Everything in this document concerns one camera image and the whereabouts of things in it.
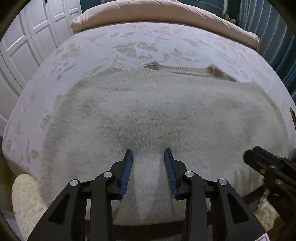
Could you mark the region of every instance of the white door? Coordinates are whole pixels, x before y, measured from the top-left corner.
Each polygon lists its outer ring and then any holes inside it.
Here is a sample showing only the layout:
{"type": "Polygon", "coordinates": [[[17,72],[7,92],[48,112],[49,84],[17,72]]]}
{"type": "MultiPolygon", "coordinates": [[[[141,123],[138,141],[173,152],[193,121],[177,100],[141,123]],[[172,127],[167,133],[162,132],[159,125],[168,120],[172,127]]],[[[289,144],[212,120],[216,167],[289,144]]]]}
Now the white door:
{"type": "Polygon", "coordinates": [[[15,80],[11,72],[9,71],[1,54],[0,54],[0,73],[2,73],[2,77],[5,79],[5,81],[9,83],[9,86],[11,87],[11,89],[13,89],[13,91],[16,92],[17,95],[19,96],[20,93],[22,92],[22,88],[18,84],[18,82],[15,80]]]}
{"type": "Polygon", "coordinates": [[[81,6],[79,0],[64,0],[66,3],[66,9],[70,19],[72,21],[81,14],[81,6]]]}
{"type": "Polygon", "coordinates": [[[6,31],[0,42],[0,52],[13,77],[24,88],[42,63],[28,29],[24,9],[6,31]]]}
{"type": "Polygon", "coordinates": [[[73,35],[66,3],[64,0],[48,0],[47,3],[57,38],[61,44],[73,35]]]}
{"type": "Polygon", "coordinates": [[[33,42],[44,61],[59,46],[48,4],[41,0],[31,0],[24,9],[33,42]]]}
{"type": "Polygon", "coordinates": [[[3,136],[8,118],[17,102],[19,94],[10,85],[6,76],[0,71],[0,135],[3,136]]]}

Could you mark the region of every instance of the sticker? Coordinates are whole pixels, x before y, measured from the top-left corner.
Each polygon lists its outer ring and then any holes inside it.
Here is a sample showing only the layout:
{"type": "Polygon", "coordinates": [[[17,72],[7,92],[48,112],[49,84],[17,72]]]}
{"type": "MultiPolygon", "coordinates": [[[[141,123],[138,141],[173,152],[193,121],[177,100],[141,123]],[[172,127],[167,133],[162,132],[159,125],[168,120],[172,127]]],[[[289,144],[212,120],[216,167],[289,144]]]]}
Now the sticker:
{"type": "Polygon", "coordinates": [[[268,234],[263,234],[260,238],[257,238],[255,241],[270,241],[268,234]]]}

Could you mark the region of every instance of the white bedspread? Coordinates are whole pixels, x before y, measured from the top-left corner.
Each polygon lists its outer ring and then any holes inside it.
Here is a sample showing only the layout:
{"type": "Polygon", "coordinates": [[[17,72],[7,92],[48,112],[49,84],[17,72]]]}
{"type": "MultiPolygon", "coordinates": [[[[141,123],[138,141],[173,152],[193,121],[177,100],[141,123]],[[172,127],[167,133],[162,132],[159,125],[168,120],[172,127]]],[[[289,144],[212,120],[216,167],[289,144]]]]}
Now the white bedspread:
{"type": "Polygon", "coordinates": [[[36,177],[42,143],[56,100],[94,66],[136,68],[157,61],[167,66],[216,65],[240,82],[256,82],[274,101],[295,149],[289,108],[295,104],[280,78],[254,50],[214,33],[171,23],[123,23],[90,29],[65,41],[22,92],[5,128],[3,153],[13,172],[36,177]]]}

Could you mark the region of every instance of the blue curtain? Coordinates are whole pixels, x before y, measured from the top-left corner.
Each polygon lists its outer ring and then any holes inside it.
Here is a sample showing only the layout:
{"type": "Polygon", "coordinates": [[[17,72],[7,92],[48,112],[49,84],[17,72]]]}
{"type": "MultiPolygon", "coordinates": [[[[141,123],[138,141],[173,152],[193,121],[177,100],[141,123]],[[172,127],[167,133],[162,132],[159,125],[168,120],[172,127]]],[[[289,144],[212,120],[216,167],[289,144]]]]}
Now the blue curtain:
{"type": "Polygon", "coordinates": [[[266,0],[242,0],[238,25],[260,37],[258,53],[293,95],[296,90],[296,39],[283,18],[266,0]]]}

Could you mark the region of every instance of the pillow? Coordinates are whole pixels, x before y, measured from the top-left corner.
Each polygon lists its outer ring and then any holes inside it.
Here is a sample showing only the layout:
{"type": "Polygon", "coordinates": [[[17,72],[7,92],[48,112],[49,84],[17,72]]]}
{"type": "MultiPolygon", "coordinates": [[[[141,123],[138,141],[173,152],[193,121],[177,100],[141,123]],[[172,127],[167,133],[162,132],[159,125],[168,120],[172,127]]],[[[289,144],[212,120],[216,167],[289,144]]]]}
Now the pillow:
{"type": "Polygon", "coordinates": [[[217,17],[203,9],[177,0],[118,0],[87,9],[73,20],[74,33],[114,23],[161,21],[192,25],[226,36],[255,50],[260,39],[255,33],[217,17]]]}

